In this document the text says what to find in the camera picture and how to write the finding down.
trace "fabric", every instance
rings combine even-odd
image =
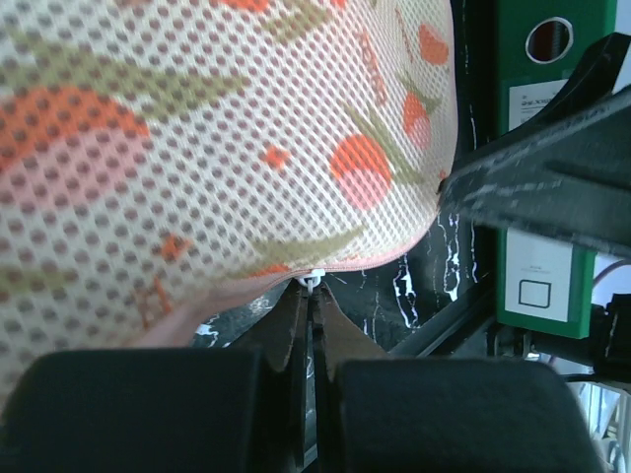
[[[453,49],[447,0],[0,2],[0,398],[200,292],[411,247],[454,158]]]

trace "black square outline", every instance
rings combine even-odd
[[[533,283],[540,284],[542,286],[548,287],[548,302],[547,305],[537,305],[537,304],[527,304],[522,302],[522,284],[523,283]],[[520,305],[527,305],[528,307],[537,307],[537,308],[549,308],[550,307],[550,294],[552,293],[552,285],[550,283],[542,283],[541,281],[532,281],[532,279],[522,279],[520,281]]]

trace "black marble table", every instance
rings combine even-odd
[[[459,133],[456,160],[495,135],[495,90],[491,6],[452,1],[456,36]],[[455,301],[495,268],[495,233],[459,215],[440,213],[408,253],[385,266],[324,278],[344,313],[384,349]],[[251,304],[213,316],[201,325],[196,347],[224,347],[276,303],[283,284]]]

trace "white label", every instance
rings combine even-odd
[[[509,131],[537,115],[556,96],[567,79],[509,89]]]
[[[568,321],[572,245],[507,231],[505,309]]]

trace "binder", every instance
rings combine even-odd
[[[585,49],[615,27],[616,1],[498,0],[498,133],[535,116]],[[498,320],[571,338],[590,333],[596,253],[515,230],[498,238]]]

